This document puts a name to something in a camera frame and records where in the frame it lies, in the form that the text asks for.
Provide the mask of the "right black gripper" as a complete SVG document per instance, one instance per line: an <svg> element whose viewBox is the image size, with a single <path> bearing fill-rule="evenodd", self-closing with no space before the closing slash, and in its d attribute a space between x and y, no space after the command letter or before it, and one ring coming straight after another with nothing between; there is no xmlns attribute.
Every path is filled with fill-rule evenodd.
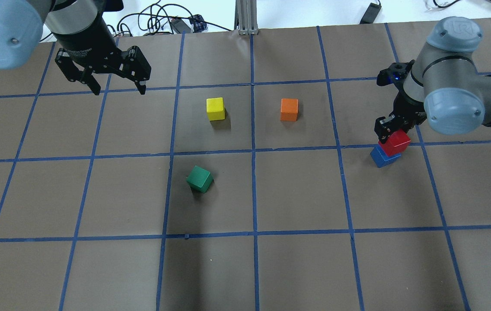
<svg viewBox="0 0 491 311"><path fill-rule="evenodd" d="M376 118L374 132L379 142L385 144L398 130L411 130L426 120L423 102L414 101L407 94L398 92L390 115Z"/></svg>

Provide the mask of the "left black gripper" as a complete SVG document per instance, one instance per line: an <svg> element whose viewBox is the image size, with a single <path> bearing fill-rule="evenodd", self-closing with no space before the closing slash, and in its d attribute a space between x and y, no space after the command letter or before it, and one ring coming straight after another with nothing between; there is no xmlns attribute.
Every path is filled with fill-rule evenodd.
<svg viewBox="0 0 491 311"><path fill-rule="evenodd" d="M54 36L61 45L54 61L69 82L84 84L98 96L101 86L94 73L113 73L133 81L137 91L145 95L150 63L136 45L121 51L102 19L93 20L79 32Z"/></svg>

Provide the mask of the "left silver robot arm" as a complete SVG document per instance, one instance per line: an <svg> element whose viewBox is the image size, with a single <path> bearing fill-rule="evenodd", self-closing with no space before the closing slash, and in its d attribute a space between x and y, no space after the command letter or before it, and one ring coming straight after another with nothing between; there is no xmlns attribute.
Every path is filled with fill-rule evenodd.
<svg viewBox="0 0 491 311"><path fill-rule="evenodd" d="M24 65L46 26L60 44L54 61L69 82L98 95L95 74L112 73L144 95L149 62L137 46L119 49L102 16L123 7L121 0L0 0L0 70Z"/></svg>

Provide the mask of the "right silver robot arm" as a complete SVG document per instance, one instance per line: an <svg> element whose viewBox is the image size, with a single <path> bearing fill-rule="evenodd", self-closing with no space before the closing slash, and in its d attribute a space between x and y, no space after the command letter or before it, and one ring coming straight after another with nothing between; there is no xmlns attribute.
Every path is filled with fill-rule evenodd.
<svg viewBox="0 0 491 311"><path fill-rule="evenodd" d="M491 311L491 74L473 53L483 39L473 20L435 24L419 55L377 77L398 94L376 119L374 155L395 158L409 131L420 139L465 310Z"/></svg>

